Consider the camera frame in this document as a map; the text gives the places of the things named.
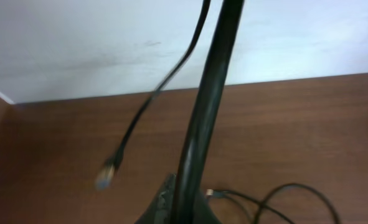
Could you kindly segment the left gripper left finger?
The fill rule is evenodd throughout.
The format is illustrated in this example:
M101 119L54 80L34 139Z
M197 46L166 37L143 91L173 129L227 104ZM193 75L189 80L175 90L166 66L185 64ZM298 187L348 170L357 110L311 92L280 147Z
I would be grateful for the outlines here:
M135 224L168 224L171 216L176 175L169 174L161 184L146 211Z

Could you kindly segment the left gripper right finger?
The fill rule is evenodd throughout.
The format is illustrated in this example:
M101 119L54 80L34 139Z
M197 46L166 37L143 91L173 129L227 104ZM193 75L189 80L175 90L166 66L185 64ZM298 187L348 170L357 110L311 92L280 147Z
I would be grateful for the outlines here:
M194 200L194 224L221 224L201 191L198 191Z

